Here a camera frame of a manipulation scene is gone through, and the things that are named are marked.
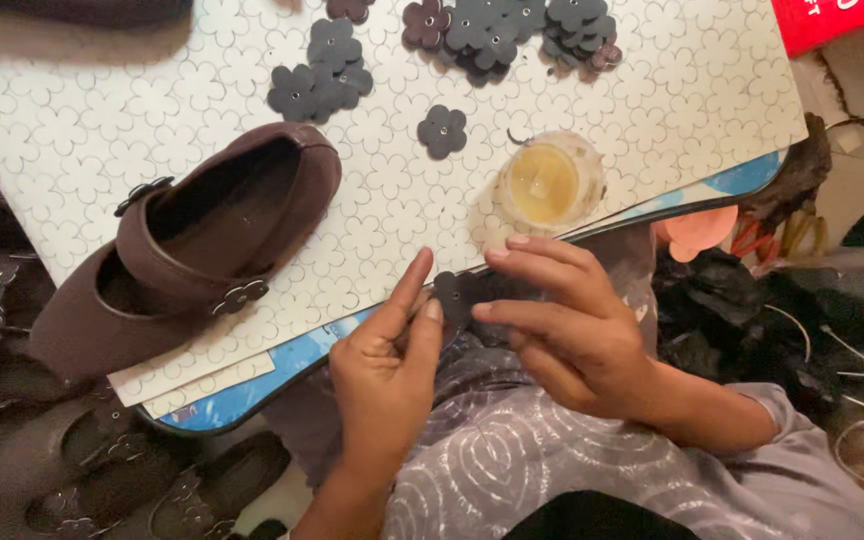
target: hand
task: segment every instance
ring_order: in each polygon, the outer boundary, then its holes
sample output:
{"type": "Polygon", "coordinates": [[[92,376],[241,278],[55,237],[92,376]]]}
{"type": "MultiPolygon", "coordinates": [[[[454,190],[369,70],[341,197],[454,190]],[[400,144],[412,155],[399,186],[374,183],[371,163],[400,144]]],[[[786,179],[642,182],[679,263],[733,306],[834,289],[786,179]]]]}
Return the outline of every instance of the hand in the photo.
{"type": "Polygon", "coordinates": [[[648,423],[660,386],[656,362],[595,255],[544,237],[513,236],[506,246],[486,251],[488,265],[544,289],[553,301],[497,300],[475,305],[472,315],[512,328],[512,350],[559,405],[648,423]]]}
{"type": "Polygon", "coordinates": [[[329,352],[342,414],[343,461],[393,477],[426,426],[442,348],[442,306],[429,300],[415,315],[407,350],[394,342],[405,330],[432,269],[432,251],[419,250],[375,313],[329,352]]]}

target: finger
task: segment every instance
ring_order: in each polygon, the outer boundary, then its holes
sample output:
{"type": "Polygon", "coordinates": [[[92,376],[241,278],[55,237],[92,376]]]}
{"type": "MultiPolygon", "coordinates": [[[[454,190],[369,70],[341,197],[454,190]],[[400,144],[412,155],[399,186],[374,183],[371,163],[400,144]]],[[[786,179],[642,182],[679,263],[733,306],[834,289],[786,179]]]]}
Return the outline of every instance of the finger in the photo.
{"type": "Polygon", "coordinates": [[[442,321],[442,304],[436,299],[429,300],[412,321],[408,350],[399,369],[416,385],[431,386],[435,379],[442,349],[442,321]]]}
{"type": "Polygon", "coordinates": [[[622,304],[605,272],[594,274],[545,255],[516,250],[487,250],[486,263],[549,291],[557,301],[582,313],[605,319],[616,316],[622,304]]]}
{"type": "Polygon", "coordinates": [[[369,340],[381,338],[392,341],[401,334],[409,320],[409,309],[422,291],[426,278],[432,270],[432,263],[432,250],[429,248],[418,250],[418,254],[405,270],[402,279],[398,281],[395,289],[392,289],[389,300],[385,300],[375,313],[358,325],[349,338],[366,336],[369,340]]]}
{"type": "Polygon", "coordinates": [[[582,374],[572,365],[563,362],[535,338],[520,334],[513,338],[512,349],[535,382],[557,404],[572,411],[587,411],[592,406],[595,395],[586,386],[582,374]]]}
{"type": "Polygon", "coordinates": [[[476,303],[472,316],[483,323],[513,327],[568,351],[602,354],[609,342],[604,321],[551,301],[476,303]]]}
{"type": "Polygon", "coordinates": [[[592,251],[548,236],[509,236],[505,245],[510,250],[541,255],[563,264],[571,264],[586,272],[606,275],[592,251]]]}

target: pink object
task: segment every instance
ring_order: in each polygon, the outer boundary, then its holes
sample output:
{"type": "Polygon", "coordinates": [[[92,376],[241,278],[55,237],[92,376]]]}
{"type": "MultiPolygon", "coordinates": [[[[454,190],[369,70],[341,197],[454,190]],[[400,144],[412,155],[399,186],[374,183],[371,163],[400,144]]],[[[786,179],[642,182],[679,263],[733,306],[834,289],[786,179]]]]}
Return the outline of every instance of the pink object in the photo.
{"type": "Polygon", "coordinates": [[[736,226],[738,206],[726,206],[678,217],[653,224],[655,234],[669,242],[669,255],[679,263],[688,263],[702,250],[719,244],[736,226]]]}

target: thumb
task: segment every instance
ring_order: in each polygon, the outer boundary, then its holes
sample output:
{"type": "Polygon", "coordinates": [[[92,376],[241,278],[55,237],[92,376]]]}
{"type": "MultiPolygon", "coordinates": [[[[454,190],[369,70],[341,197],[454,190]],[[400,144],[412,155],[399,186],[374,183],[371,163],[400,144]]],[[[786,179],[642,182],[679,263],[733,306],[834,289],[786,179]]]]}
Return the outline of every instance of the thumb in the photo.
{"type": "Polygon", "coordinates": [[[424,384],[427,380],[431,385],[435,377],[442,349],[442,321],[442,304],[432,299],[415,315],[409,328],[409,347],[400,369],[416,383],[424,384]]]}

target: fingernail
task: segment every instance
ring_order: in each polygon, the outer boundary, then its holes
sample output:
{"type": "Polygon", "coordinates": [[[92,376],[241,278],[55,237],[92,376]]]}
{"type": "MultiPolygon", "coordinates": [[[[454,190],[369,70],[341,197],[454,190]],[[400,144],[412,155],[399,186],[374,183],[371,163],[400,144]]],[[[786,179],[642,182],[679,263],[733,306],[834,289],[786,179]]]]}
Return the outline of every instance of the fingernail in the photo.
{"type": "Polygon", "coordinates": [[[439,323],[442,322],[442,304],[435,298],[429,300],[425,305],[425,316],[432,319],[433,321],[437,321],[439,323]]]}
{"type": "Polygon", "coordinates": [[[476,303],[472,306],[472,315],[476,317],[480,317],[483,315],[488,315],[489,312],[492,311],[491,303],[476,303]]]}
{"type": "Polygon", "coordinates": [[[498,259],[499,261],[509,257],[509,250],[505,248],[492,248],[486,250],[486,255],[489,259],[498,259]]]}

